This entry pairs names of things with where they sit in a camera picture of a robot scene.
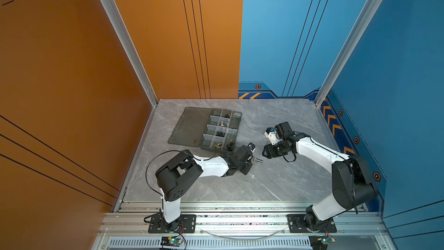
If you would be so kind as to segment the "grey plastic organizer box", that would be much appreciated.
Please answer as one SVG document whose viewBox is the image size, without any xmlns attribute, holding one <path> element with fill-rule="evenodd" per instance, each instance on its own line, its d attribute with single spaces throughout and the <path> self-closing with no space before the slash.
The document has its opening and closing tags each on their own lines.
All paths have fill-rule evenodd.
<svg viewBox="0 0 444 250">
<path fill-rule="evenodd" d="M 186 107 L 168 143 L 217 153 L 232 152 L 226 150 L 226 145 L 233 142 L 235 149 L 241 119 L 241 112 L 230 109 Z M 218 131 L 225 133 L 225 137 L 217 137 Z M 223 148 L 214 148 L 215 142 L 222 142 Z"/>
</svg>

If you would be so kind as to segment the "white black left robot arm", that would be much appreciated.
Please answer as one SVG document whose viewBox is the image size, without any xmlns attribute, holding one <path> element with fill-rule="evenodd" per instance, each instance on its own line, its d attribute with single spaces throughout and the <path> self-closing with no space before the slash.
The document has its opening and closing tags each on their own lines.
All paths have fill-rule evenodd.
<svg viewBox="0 0 444 250">
<path fill-rule="evenodd" d="M 229 177 L 236 172 L 246 175 L 253 165 L 253 143 L 243 145 L 234 152 L 213 158 L 194 156 L 189 150 L 176 156 L 156 171 L 157 185 L 162 199 L 161 214 L 167 224 L 181 217 L 181 197 L 199 178 Z"/>
</svg>

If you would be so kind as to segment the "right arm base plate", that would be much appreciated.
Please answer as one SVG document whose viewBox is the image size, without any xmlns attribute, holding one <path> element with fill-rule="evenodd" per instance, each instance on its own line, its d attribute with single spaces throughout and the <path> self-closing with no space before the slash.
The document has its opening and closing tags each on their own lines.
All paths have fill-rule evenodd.
<svg viewBox="0 0 444 250">
<path fill-rule="evenodd" d="M 287 223 L 291 233 L 336 233 L 337 228 L 333 218 L 319 221 L 311 214 L 289 214 Z"/>
</svg>

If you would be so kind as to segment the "aluminium corner post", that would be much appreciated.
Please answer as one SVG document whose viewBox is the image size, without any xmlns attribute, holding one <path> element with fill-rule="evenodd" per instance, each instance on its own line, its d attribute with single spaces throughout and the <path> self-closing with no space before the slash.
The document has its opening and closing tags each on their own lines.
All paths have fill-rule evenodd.
<svg viewBox="0 0 444 250">
<path fill-rule="evenodd" d="M 137 52 L 137 49 L 131 39 L 131 36 L 127 30 L 123 17 L 119 11 L 119 8 L 115 0 L 100 0 L 109 21 L 112 24 L 114 32 L 116 33 L 119 41 L 126 52 L 126 55 L 136 73 L 136 76 L 149 99 L 151 105 L 154 108 L 158 106 L 158 98 L 153 89 L 153 86 L 149 80 L 147 72 L 142 64 L 141 58 Z"/>
<path fill-rule="evenodd" d="M 328 72 L 315 100 L 314 104 L 320 108 L 327 98 L 328 92 L 333 88 L 341 71 L 345 67 L 351 54 L 359 43 L 363 33 L 373 19 L 383 0 L 366 0 L 357 20 L 355 21 L 346 41 L 338 53 L 330 71 Z"/>
</svg>

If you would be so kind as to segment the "aluminium front rail frame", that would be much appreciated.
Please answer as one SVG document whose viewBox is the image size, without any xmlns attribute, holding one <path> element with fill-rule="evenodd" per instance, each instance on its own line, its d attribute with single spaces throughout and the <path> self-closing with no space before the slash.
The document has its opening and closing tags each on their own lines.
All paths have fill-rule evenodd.
<svg viewBox="0 0 444 250">
<path fill-rule="evenodd" d="M 307 201 L 184 202 L 183 215 L 195 215 L 194 233 L 185 233 L 181 250 L 310 250 L 327 236 L 329 250 L 395 250 L 381 217 L 367 211 L 346 212 L 334 218 L 335 231 L 293 233 L 287 217 L 304 215 Z M 94 250 L 160 250 L 164 234 L 150 232 L 156 202 L 123 203 L 107 213 L 92 245 Z"/>
</svg>

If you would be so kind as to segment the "right circuit board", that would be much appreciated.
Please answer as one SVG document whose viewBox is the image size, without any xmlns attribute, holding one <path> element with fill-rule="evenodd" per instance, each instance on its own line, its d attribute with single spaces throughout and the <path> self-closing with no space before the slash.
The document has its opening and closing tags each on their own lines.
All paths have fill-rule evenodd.
<svg viewBox="0 0 444 250">
<path fill-rule="evenodd" d="M 336 242 L 336 239 L 331 236 L 309 236 L 309 240 L 313 250 L 327 250 L 331 243 Z"/>
</svg>

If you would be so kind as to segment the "large black bolt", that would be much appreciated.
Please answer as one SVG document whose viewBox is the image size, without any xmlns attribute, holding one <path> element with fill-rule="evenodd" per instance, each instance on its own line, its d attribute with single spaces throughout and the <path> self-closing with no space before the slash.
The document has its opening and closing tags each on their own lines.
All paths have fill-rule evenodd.
<svg viewBox="0 0 444 250">
<path fill-rule="evenodd" d="M 226 150 L 233 151 L 234 150 L 234 143 L 230 142 L 226 145 Z"/>
</svg>

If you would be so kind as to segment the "brass wing nut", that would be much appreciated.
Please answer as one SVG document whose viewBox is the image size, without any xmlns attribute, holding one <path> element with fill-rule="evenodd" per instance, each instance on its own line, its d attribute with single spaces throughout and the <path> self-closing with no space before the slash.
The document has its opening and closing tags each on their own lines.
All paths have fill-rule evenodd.
<svg viewBox="0 0 444 250">
<path fill-rule="evenodd" d="M 222 149 L 222 148 L 223 148 L 223 143 L 222 143 L 222 142 L 215 142 L 215 143 L 214 143 L 214 148 L 216 148 L 216 149 Z"/>
</svg>

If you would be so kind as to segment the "left green circuit board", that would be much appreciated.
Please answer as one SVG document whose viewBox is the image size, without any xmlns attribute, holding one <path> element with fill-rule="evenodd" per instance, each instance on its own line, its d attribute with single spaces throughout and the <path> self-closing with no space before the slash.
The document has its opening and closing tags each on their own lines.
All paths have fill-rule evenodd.
<svg viewBox="0 0 444 250">
<path fill-rule="evenodd" d="M 162 237 L 160 241 L 162 248 L 179 248 L 184 243 L 184 239 L 177 237 Z"/>
</svg>

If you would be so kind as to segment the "left aluminium corner post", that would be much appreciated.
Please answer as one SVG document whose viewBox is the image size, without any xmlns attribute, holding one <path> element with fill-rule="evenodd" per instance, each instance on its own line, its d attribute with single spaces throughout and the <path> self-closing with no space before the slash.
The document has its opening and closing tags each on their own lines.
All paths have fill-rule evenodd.
<svg viewBox="0 0 444 250">
<path fill-rule="evenodd" d="M 142 64 L 141 58 L 137 52 L 137 49 L 131 39 L 131 36 L 127 30 L 123 17 L 119 11 L 119 8 L 115 0 L 100 0 L 109 21 L 112 24 L 114 32 L 116 33 L 119 41 L 126 52 L 126 55 L 136 73 L 136 76 L 149 99 L 151 105 L 154 108 L 158 106 L 158 98 L 153 89 L 153 86 L 149 80 L 147 72 Z"/>
</svg>

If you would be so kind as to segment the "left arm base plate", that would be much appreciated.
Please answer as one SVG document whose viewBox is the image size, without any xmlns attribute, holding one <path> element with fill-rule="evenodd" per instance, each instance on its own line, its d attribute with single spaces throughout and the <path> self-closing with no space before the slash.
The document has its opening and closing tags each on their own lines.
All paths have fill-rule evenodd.
<svg viewBox="0 0 444 250">
<path fill-rule="evenodd" d="M 163 215 L 155 213 L 146 216 L 143 221 L 148 224 L 149 233 L 194 233 L 196 227 L 196 215 L 184 214 L 171 223 L 167 223 Z"/>
</svg>

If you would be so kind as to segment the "right aluminium corner post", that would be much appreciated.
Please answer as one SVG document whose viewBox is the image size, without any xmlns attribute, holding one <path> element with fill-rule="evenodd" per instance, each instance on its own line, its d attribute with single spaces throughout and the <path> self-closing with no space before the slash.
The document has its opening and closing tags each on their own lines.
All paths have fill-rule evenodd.
<svg viewBox="0 0 444 250">
<path fill-rule="evenodd" d="M 341 71 L 345 67 L 351 54 L 359 43 L 363 33 L 373 19 L 383 0 L 366 0 L 357 20 L 355 21 L 346 41 L 338 53 L 330 71 L 328 72 L 315 100 L 314 104 L 320 108 L 327 98 L 328 92 L 333 88 Z"/>
</svg>

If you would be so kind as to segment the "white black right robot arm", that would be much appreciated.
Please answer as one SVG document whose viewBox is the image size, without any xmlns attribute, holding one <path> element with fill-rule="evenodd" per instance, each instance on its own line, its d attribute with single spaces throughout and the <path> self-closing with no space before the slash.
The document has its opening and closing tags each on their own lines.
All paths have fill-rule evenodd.
<svg viewBox="0 0 444 250">
<path fill-rule="evenodd" d="M 264 133 L 269 144 L 262 155 L 268 159 L 285 157 L 288 153 L 305 156 L 326 169 L 332 177 L 332 192 L 309 206 L 302 225 L 311 232 L 324 231 L 332 218 L 378 197 L 367 161 L 328 148 L 305 133 L 289 133 L 286 138 L 277 132 Z"/>
</svg>

